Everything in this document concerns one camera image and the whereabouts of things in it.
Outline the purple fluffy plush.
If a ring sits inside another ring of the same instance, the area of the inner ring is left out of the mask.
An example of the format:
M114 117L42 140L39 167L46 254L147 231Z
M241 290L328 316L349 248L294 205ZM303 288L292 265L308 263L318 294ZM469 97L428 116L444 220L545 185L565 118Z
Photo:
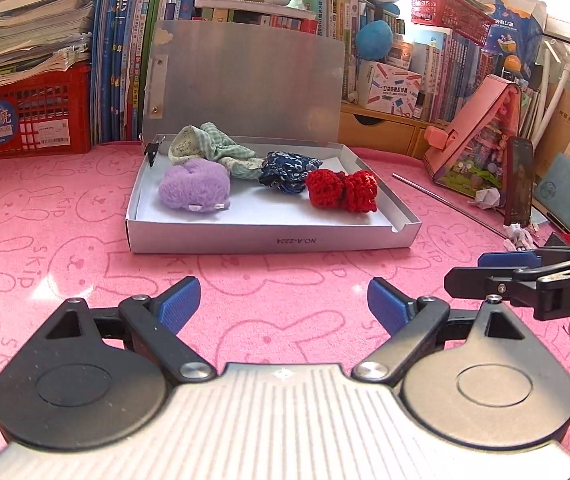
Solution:
M210 160L189 159L168 169L158 188L160 202L174 210L207 214L230 206L229 170Z

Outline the pink bunny table mat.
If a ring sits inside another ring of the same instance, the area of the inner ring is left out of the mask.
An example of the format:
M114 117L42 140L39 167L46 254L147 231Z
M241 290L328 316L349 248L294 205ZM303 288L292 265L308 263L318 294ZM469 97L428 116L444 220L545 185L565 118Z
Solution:
M201 285L181 338L210 363L340 363L350 368L386 340L366 289L386 278L406 294L442 296L455 266L498 252L502 238L413 190L428 188L501 231L501 217L436 188L416 159L359 156L419 217L407 249L323 254L155 256L128 249L124 214L142 152L135 145L85 155L0 162L0 370L64 298L112 307L155 295L184 276ZM4 441L0 436L0 449Z

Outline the blue brocade pouch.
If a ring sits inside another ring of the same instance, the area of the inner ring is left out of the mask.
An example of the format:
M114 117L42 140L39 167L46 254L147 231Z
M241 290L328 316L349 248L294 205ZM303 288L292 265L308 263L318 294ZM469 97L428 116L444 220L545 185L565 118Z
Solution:
M321 168L321 159L291 152L268 152L258 181L266 188L276 188L285 194L300 194L306 188L310 172Z

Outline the black smartphone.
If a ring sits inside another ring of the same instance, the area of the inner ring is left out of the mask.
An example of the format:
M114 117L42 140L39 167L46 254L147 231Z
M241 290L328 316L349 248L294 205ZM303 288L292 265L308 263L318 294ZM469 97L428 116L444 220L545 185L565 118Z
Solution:
M526 228L532 214L534 188L534 150L532 142L520 136L509 138L506 150L506 183L504 191L504 224Z

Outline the wooden drawer organizer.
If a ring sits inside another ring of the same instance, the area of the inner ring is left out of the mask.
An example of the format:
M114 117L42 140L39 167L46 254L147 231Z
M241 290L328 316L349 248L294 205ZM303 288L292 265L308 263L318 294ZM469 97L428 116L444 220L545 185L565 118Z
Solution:
M341 103L338 142L351 148L372 148L422 159L427 151L425 130L430 126L413 118Z

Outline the red crochet item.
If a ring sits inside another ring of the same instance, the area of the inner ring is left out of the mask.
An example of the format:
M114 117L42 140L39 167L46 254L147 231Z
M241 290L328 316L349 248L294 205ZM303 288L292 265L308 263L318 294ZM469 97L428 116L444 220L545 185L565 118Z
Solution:
M351 214L376 212L378 185L371 171L353 174L318 169L306 178L309 200L315 208L344 210Z

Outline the white origami paper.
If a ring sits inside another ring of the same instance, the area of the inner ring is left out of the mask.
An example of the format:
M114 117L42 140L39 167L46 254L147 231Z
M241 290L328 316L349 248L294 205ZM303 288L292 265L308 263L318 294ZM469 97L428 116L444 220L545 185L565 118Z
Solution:
M470 201L470 205L481 210L500 209L502 204L503 198L498 188L482 188Z

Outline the stack of books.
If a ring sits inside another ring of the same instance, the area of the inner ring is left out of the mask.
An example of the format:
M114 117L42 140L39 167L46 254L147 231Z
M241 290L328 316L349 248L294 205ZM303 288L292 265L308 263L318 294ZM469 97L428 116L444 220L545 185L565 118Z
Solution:
M91 58L97 0L0 0L0 87Z

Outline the white colourful printed box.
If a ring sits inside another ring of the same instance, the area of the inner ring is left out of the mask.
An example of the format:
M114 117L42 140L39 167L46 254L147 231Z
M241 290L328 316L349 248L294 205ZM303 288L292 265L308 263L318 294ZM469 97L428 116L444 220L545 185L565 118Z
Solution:
M357 82L358 104L367 110L412 117L422 76L374 61L362 61Z

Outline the red plastic basket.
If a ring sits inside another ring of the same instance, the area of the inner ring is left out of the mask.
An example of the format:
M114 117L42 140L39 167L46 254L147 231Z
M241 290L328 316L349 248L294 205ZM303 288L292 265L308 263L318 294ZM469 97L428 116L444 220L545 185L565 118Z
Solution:
M79 63L0 87L0 159L90 151L90 79Z

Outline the metal rod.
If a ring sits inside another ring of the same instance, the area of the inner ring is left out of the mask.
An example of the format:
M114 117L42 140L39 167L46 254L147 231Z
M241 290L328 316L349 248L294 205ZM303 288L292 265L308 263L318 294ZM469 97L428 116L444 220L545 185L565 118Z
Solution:
M438 195L437 193L430 191L428 188L424 188L424 186L419 185L419 184L407 179L406 177L402 177L402 176L400 176L400 174L396 174L396 172L393 172L391 174L391 176L394 179L396 179L397 181L399 181L399 182L401 182L407 186L410 186L410 188L413 188L413 190L428 196L432 200L436 200L437 203L448 207L449 209L457 212L458 214L462 214L462 216L464 216L465 218L468 218L468 220L472 220L473 222L477 223L479 226L482 226L484 229L490 231L491 233L494 233L494 235L501 237L502 240L508 239L506 234L499 231L494 226L491 226L489 223L483 221L482 219L478 219L477 217L474 216L474 214L471 214L470 212L463 209L462 207L456 205L455 203L450 202L450 200L446 200L445 198Z

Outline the small red basket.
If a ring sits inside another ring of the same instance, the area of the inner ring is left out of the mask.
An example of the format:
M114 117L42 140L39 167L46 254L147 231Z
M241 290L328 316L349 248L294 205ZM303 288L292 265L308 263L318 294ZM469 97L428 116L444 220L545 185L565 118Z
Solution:
M472 0L412 0L411 21L415 25L449 28L479 47L486 44L494 19Z

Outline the silver open box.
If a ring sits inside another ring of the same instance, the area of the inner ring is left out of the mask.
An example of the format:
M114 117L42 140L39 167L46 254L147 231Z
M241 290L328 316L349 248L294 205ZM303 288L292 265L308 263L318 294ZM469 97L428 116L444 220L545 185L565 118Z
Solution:
M306 176L366 163L338 140L343 45L309 32L161 21L125 214L136 254L406 248L421 221L381 180L370 212L320 209Z

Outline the green checkered cloth pouch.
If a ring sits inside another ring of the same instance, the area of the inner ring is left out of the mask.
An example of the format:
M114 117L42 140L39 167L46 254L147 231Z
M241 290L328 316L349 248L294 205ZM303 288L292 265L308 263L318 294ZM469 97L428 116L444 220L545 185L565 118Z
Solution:
M184 165L192 159L206 159L223 166L231 177L257 181L263 158L238 144L213 122L200 127L185 126L174 136L168 150L173 165Z

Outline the black binder clip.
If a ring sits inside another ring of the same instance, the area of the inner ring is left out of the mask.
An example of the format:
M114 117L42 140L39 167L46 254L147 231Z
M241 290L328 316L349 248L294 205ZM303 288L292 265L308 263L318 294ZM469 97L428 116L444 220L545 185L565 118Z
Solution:
M149 167L154 166L157 155L159 154L160 148L165 143L165 136L155 136L155 138L145 145L144 155L146 157Z

